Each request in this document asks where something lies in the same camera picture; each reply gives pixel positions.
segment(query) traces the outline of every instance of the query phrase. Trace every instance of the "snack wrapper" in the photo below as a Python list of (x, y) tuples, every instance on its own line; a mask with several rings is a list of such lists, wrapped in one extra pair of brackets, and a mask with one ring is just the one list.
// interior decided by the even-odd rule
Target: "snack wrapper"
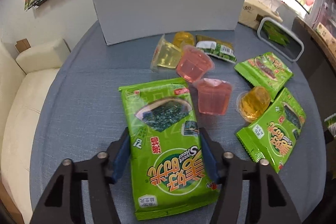
[(236, 135), (254, 162), (267, 159), (278, 173), (291, 154), (305, 120), (302, 107), (283, 88), (266, 112)]
[(240, 62), (235, 70), (253, 86), (261, 85), (266, 88), (271, 102), (293, 76), (293, 72), (272, 52)]
[(206, 175), (196, 116), (183, 78), (122, 86), (138, 220), (186, 212), (218, 198)]
[(205, 52), (207, 55), (225, 60), (227, 62), (236, 63), (237, 58), (231, 43), (222, 40), (207, 37), (205, 35), (196, 35), (196, 47)]
[(265, 21), (262, 29), (268, 34), (269, 40), (276, 42), (282, 46), (287, 46), (287, 44), (289, 43), (287, 34), (272, 22)]
[(326, 118), (324, 122), (327, 125), (328, 130), (330, 131), (331, 135), (333, 135), (333, 137), (335, 138), (336, 137), (336, 113)]

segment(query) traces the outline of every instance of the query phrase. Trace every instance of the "barcode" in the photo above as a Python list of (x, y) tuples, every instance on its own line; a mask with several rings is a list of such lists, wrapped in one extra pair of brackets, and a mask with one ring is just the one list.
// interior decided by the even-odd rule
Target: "barcode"
[(233, 53), (233, 50), (231, 50), (229, 47), (224, 46), (224, 45), (221, 45), (220, 52), (227, 54), (227, 55), (235, 56)]

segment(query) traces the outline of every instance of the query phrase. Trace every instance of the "gray table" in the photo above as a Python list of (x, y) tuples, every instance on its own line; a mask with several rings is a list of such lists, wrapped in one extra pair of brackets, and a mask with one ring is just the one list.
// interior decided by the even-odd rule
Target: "gray table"
[[(271, 51), (256, 32), (238, 24), (235, 31), (200, 31), (219, 39), (231, 41), (238, 61)], [(149, 69), (152, 54), (160, 36), (106, 46), (100, 25), (96, 22), (79, 41), (51, 85), (36, 128), (30, 164), (31, 204), (36, 206), (43, 189), (64, 158), (86, 160), (105, 150), (117, 140), (126, 126), (118, 87), (177, 77), (175, 70)], [(296, 63), (282, 60), (294, 77), (286, 87), (299, 101), (307, 114), (300, 139), (279, 175), (286, 186), (299, 216), (304, 220), (322, 198), (326, 175), (326, 151), (319, 112), (300, 68)], [(213, 140), (227, 151), (248, 159), (235, 133), (246, 125), (235, 110), (236, 99), (250, 85), (234, 69), (233, 64), (213, 59), (215, 69), (207, 77), (219, 78), (233, 84), (225, 116), (197, 114), (199, 126), (205, 127)], [(197, 93), (190, 87), (197, 111)], [(87, 223), (93, 223), (89, 209), (87, 184), (83, 183)], [(137, 223), (134, 216), (130, 169), (112, 195), (122, 223)], [(245, 223), (248, 183), (244, 183), (241, 210), (237, 223)], [(153, 219), (144, 223), (209, 223), (214, 204), (180, 215)]]

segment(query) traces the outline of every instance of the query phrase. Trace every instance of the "jelly cup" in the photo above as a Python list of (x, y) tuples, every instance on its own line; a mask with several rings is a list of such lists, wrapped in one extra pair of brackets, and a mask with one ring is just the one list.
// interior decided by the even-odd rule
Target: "jelly cup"
[(224, 115), (232, 93), (230, 83), (204, 78), (197, 81), (195, 87), (198, 90), (198, 110), (200, 113), (211, 115)]
[(182, 58), (177, 65), (177, 73), (190, 83), (201, 79), (215, 65), (203, 51), (193, 46), (183, 48)]
[(157, 66), (175, 69), (182, 56), (182, 50), (169, 43), (164, 35), (156, 46), (151, 69), (157, 69)]
[(172, 43), (178, 48), (183, 48), (186, 45), (195, 46), (195, 38), (189, 32), (177, 32)]
[(271, 102), (269, 92), (263, 86), (255, 86), (237, 99), (237, 110), (248, 122), (258, 119)]

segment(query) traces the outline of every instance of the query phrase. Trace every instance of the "sofa cushion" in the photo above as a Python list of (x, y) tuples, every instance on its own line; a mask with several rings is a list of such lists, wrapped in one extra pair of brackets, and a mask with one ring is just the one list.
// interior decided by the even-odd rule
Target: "sofa cushion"
[(16, 62), (25, 73), (60, 68), (70, 51), (64, 40), (59, 38), (31, 47), (18, 55)]
[(25, 223), (32, 216), (29, 166), (35, 129), (41, 109), (59, 69), (27, 74), (10, 109), (2, 145), (3, 184), (22, 214)]
[(0, 41), (0, 150), (8, 113), (25, 76)]

